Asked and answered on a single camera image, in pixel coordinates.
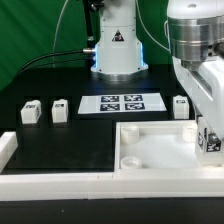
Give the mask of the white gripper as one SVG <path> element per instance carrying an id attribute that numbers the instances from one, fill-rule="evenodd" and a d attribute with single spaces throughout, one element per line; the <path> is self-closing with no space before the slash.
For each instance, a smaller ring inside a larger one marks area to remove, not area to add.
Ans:
<path id="1" fill-rule="evenodd" d="M 212 131 L 224 140 L 224 59 L 202 62 L 196 71 L 173 58 L 176 77 Z"/>

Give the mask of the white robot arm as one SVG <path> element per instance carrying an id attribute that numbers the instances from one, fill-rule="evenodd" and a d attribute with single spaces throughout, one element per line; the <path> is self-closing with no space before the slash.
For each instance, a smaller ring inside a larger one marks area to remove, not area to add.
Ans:
<path id="1" fill-rule="evenodd" d="M 148 68 L 136 36 L 137 0 L 100 3 L 92 75 L 128 80 Z M 176 77 L 207 122 L 207 137 L 224 141 L 224 0 L 169 0 L 164 30 Z"/>

